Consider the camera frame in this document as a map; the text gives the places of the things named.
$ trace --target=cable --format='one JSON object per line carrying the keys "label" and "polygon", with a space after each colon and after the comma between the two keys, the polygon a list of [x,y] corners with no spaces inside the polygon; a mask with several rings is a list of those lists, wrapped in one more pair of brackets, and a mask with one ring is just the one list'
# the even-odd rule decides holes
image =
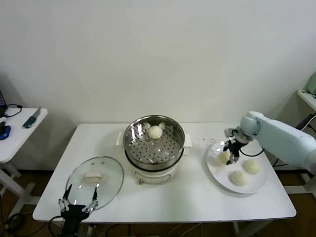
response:
{"label": "cable", "polygon": [[[232,135],[235,136],[234,132],[237,132],[237,130],[232,130]],[[261,152],[259,152],[258,154],[256,155],[248,155],[248,154],[245,154],[241,148],[239,148],[239,151],[244,155],[244,156],[247,156],[247,157],[257,157],[258,155],[260,155],[265,149],[262,149]]]}
{"label": "cable", "polygon": [[309,127],[311,130],[313,130],[316,133],[316,130],[310,124],[308,124],[307,127]]}
{"label": "cable", "polygon": [[7,105],[7,107],[9,107],[10,105],[15,105],[17,108],[19,108],[19,109],[20,109],[20,111],[16,112],[16,113],[15,113],[15,114],[13,114],[13,115],[7,115],[7,114],[4,114],[4,116],[5,116],[6,118],[16,116],[18,113],[20,113],[20,112],[22,111],[22,108],[23,108],[23,106],[22,106],[22,105],[17,105],[17,104],[8,104],[8,105]]}
{"label": "cable", "polygon": [[272,167],[275,167],[277,162],[278,162],[279,158],[276,159],[275,163],[272,165]]}
{"label": "cable", "polygon": [[279,165],[273,166],[273,168],[275,168],[275,167],[280,167],[280,166],[285,166],[285,165],[287,165],[287,164],[279,164]]}
{"label": "cable", "polygon": [[[118,225],[121,225],[121,224],[115,224],[115,225],[109,227],[109,228],[107,229],[107,231],[105,232],[105,237],[108,236],[108,232],[109,232],[110,229],[112,229],[113,227],[118,226]],[[128,225],[128,235],[130,236],[130,224],[127,224],[127,225]]]}
{"label": "cable", "polygon": [[50,232],[50,234],[53,236],[53,237],[56,237],[55,233],[53,232],[53,230],[51,229],[51,222],[57,218],[60,218],[61,216],[54,216],[53,218],[50,219],[50,221],[48,222],[48,230]]}
{"label": "cable", "polygon": [[2,197],[1,197],[1,195],[0,195],[0,207],[1,207],[1,223],[4,225],[3,213],[2,213]]}
{"label": "cable", "polygon": [[265,149],[262,149],[262,151],[259,152],[259,153],[256,154],[256,155],[247,155],[247,154],[245,154],[245,153],[241,150],[241,148],[239,149],[239,151],[240,151],[243,155],[245,155],[245,156],[247,156],[247,157],[257,157],[257,156],[260,155],[264,150],[265,150]]}
{"label": "cable", "polygon": [[25,217],[25,216],[28,216],[28,215],[31,215],[33,212],[27,212],[27,213],[17,213],[17,214],[14,214],[12,216],[10,216],[6,221],[3,220],[3,212],[2,212],[2,197],[0,195],[0,208],[1,208],[1,211],[0,211],[0,214],[1,214],[1,222],[2,224],[4,225],[4,231],[1,233],[0,237],[4,234],[4,232],[7,232],[15,237],[30,237],[32,235],[35,235],[37,232],[39,232],[41,229],[44,228],[44,226],[46,225],[46,222],[38,229],[36,230],[35,232],[31,233],[31,234],[28,234],[28,235],[25,235],[25,236],[20,236],[20,235],[17,235],[14,233],[14,230],[13,230],[13,224],[15,222],[17,222],[17,219],[15,219],[15,217],[18,217],[18,216],[22,216],[22,217]]}
{"label": "cable", "polygon": [[179,225],[177,225],[176,227],[172,228],[171,231],[169,231],[169,233],[167,234],[166,237],[168,237],[168,236],[171,234],[171,232],[173,232],[173,231],[174,231],[176,228],[178,228],[179,226],[181,226],[181,224],[179,224]]}
{"label": "cable", "polygon": [[198,227],[199,225],[201,225],[202,223],[198,223],[197,225],[193,226],[191,229],[188,229],[187,231],[185,231],[180,237],[183,237],[187,232],[193,230],[195,227]]}
{"label": "cable", "polygon": [[35,234],[36,234],[37,232],[39,232],[41,229],[43,229],[45,225],[46,225],[46,222],[45,222],[44,225],[42,225],[37,231],[34,231],[33,233],[28,234],[28,235],[26,235],[26,236],[19,236],[19,235],[16,235],[16,234],[14,234],[14,233],[11,233],[11,232],[9,232],[9,233],[10,233],[11,235],[15,236],[15,237],[30,237],[30,236],[35,235]]}
{"label": "cable", "polygon": [[307,125],[310,124],[315,118],[316,118],[316,115],[314,115],[314,116],[305,124],[305,126],[301,129],[301,131],[303,131],[303,130],[307,127]]}

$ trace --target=knife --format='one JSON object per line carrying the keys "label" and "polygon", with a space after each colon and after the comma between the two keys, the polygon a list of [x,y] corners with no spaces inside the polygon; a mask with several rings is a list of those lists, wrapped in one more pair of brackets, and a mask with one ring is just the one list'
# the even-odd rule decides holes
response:
{"label": "knife", "polygon": [[24,127],[24,128],[30,128],[30,127],[33,126],[33,124],[35,123],[37,117],[40,115],[40,110],[41,110],[41,107],[39,107],[39,108],[35,111],[35,113],[34,113],[31,117],[29,117],[28,120],[26,120],[26,122],[23,124],[23,127]]}

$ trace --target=stainless steel steamer basket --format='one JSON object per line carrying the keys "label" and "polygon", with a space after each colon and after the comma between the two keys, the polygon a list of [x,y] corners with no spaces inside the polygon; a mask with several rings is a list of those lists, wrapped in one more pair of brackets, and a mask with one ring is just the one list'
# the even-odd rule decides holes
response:
{"label": "stainless steel steamer basket", "polygon": [[[150,126],[160,126],[162,136],[148,136]],[[173,166],[183,153],[185,135],[175,120],[150,115],[133,122],[125,131],[123,145],[128,160],[145,171],[162,171]]]}

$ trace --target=glass lid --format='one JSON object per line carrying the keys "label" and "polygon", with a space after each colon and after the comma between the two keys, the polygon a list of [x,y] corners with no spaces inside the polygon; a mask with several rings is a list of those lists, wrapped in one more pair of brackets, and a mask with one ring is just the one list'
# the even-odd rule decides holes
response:
{"label": "glass lid", "polygon": [[121,164],[112,157],[95,157],[77,167],[68,178],[66,189],[72,185],[68,200],[74,205],[88,205],[97,187],[98,206],[109,204],[119,193],[124,180]]}

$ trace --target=steamed bun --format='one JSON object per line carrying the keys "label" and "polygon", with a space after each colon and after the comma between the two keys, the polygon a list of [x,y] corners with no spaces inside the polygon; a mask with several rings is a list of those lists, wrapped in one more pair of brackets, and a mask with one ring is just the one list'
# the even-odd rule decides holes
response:
{"label": "steamed bun", "polygon": [[254,159],[246,160],[243,166],[245,167],[245,170],[250,174],[257,174],[261,169],[260,163]]}
{"label": "steamed bun", "polygon": [[229,152],[229,150],[227,150],[225,152],[221,152],[220,154],[218,154],[218,159],[222,164],[227,164],[230,156],[231,156],[231,153]]}
{"label": "steamed bun", "polygon": [[234,171],[230,178],[232,182],[238,186],[245,186],[248,183],[248,177],[247,174],[241,170]]}
{"label": "steamed bun", "polygon": [[159,126],[151,126],[148,130],[148,136],[151,139],[158,139],[162,135],[162,129]]}

